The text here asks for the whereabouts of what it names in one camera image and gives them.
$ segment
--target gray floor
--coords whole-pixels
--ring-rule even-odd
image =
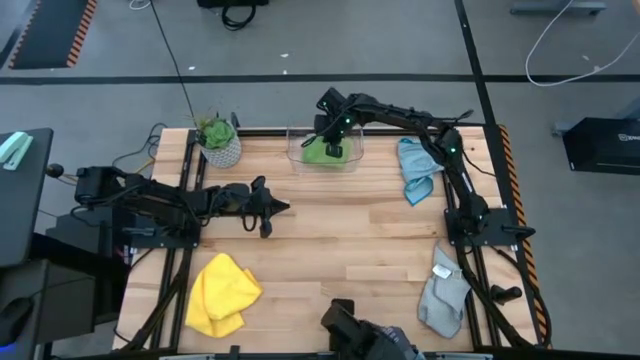
[[[0,2],[0,44],[26,0]],[[523,74],[527,52],[547,17],[514,17],[511,0],[467,0],[469,22],[485,74]],[[552,29],[532,63],[534,74],[577,74],[615,57],[640,29],[630,1],[607,1],[597,18],[567,17]],[[453,2],[444,0],[273,0],[240,32],[227,32],[215,11],[195,1],[157,0],[179,68],[189,75],[432,73],[470,74]],[[608,73],[640,73],[640,43]],[[132,76],[174,74],[150,9],[125,0],[100,1],[80,61],[73,69],[12,71],[0,76]],[[235,111],[244,126],[306,125],[329,86],[367,92],[383,102],[438,115],[476,109],[473,83],[343,82],[189,84],[198,113]],[[640,354],[640,182],[637,177],[569,171],[555,121],[613,116],[640,96],[640,84],[570,84],[536,88],[489,84],[498,123],[508,126],[534,251],[554,327],[554,346]],[[189,126],[179,85],[0,86],[0,132],[55,130],[52,162],[68,171],[109,164],[137,149],[156,122]],[[133,170],[144,156],[128,159]],[[41,208],[63,214],[73,189],[47,179]],[[37,228],[52,225],[41,216]],[[104,353],[112,324],[96,334],[56,344],[60,356]]]

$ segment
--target gray towel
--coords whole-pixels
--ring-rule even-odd
[[[471,287],[462,276],[458,264],[449,259],[438,244],[433,264],[451,270],[451,274],[446,279],[436,274],[431,275],[422,292],[418,318],[438,334],[451,339],[462,326],[464,299]]]

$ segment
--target orange striped tape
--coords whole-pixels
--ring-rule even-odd
[[[502,145],[504,147],[505,158],[507,160],[507,171],[509,173],[509,180],[511,184],[511,190],[513,193],[513,200],[516,207],[516,215],[518,217],[518,225],[527,226],[527,221],[524,217],[524,207],[522,205],[522,200],[520,198],[520,187],[518,186],[518,176],[516,175],[516,166],[513,161],[513,155],[511,153],[511,141],[509,140],[509,134],[507,133],[507,128],[504,125],[500,125],[500,135],[502,137]],[[529,239],[525,239],[522,241],[522,248],[524,251],[524,258],[526,261],[527,270],[529,272],[529,280],[533,286],[536,287],[536,290],[540,288],[540,283],[538,282],[538,275],[536,273],[536,263],[533,260],[533,250],[531,248],[531,242]],[[538,329],[540,330],[540,334],[542,337],[547,335],[547,322],[544,318],[544,312],[542,311],[542,306],[538,302],[538,300],[534,299],[533,301],[536,320],[538,322]]]
[[[24,37],[27,36],[27,33],[29,32],[29,28],[31,27],[31,22],[33,21],[33,17],[36,15],[36,12],[38,12],[38,9],[40,9],[40,0],[36,2],[36,6],[33,8],[31,17],[29,18],[29,21],[27,21],[27,25],[25,25],[24,30],[22,31],[22,35],[20,35],[20,40],[18,40],[18,45],[16,45],[15,50],[13,50],[13,56],[11,57],[11,60],[9,60],[9,69],[13,69],[13,66],[15,65],[16,57],[18,57],[18,53],[20,52],[20,47],[22,46],[22,41],[24,40]]]
[[[91,20],[96,12],[96,6],[97,3],[95,0],[89,0],[87,2],[87,6],[82,14],[82,19],[80,19],[80,24],[78,25],[78,30],[76,31],[76,36],[73,38],[73,44],[71,45],[71,49],[69,49],[69,56],[67,57],[68,67],[73,67],[78,63],[82,45],[84,44],[84,40],[87,38]]]

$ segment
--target green succulent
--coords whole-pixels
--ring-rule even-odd
[[[227,147],[236,136],[236,132],[227,120],[217,116],[214,118],[201,116],[194,121],[198,127],[200,145],[207,149],[221,149]]]

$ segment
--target yellow towel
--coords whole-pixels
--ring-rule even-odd
[[[225,337],[244,326],[240,311],[262,294],[249,269],[227,254],[218,254],[196,278],[187,307],[186,325],[205,335]]]

